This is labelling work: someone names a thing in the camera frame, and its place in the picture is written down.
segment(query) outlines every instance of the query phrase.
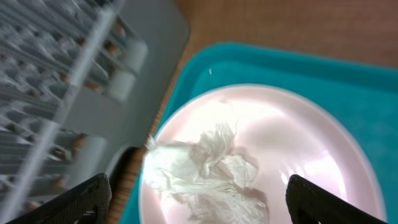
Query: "white plate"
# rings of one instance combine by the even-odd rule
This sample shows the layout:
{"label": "white plate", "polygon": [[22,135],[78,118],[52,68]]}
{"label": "white plate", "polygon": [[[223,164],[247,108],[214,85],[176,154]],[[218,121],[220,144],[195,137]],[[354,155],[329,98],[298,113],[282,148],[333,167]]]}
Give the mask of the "white plate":
{"label": "white plate", "polygon": [[[219,102],[227,102],[238,120],[232,153],[243,154],[259,169],[251,187],[265,194],[269,223],[292,223],[285,202],[292,174],[386,219],[379,184],[356,141],[326,111],[294,93],[264,85],[213,90],[181,107],[163,125],[157,142],[198,141],[200,133],[219,116],[230,116]],[[160,201],[141,181],[141,223],[188,223],[189,216],[186,206]]]}

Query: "dish drying rack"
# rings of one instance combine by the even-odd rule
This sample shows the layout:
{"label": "dish drying rack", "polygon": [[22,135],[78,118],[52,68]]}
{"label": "dish drying rack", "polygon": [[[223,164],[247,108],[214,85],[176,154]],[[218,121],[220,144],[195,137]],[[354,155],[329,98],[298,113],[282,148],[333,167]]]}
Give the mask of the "dish drying rack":
{"label": "dish drying rack", "polygon": [[188,35],[171,0],[0,1],[0,223],[142,146]]}

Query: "wooden table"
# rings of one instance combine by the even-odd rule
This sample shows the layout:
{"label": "wooden table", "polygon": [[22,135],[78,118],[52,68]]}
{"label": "wooden table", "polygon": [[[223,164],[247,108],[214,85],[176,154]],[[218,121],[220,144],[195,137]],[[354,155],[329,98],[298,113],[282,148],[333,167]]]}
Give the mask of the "wooden table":
{"label": "wooden table", "polygon": [[[152,126],[162,116],[181,68],[193,54],[223,41],[398,67],[396,0],[178,0],[191,34]],[[118,223],[144,149],[131,157],[113,195],[108,223]]]}

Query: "teal tray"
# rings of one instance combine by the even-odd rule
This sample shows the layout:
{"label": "teal tray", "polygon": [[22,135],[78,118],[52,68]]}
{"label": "teal tray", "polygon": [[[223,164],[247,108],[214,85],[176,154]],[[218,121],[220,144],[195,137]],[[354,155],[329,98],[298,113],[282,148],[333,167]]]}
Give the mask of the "teal tray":
{"label": "teal tray", "polygon": [[[379,179],[388,221],[398,223],[398,70],[242,44],[216,44],[186,64],[159,127],[188,100],[238,83],[284,88],[332,114],[361,145]],[[139,223],[138,193],[137,181],[120,223]]]}

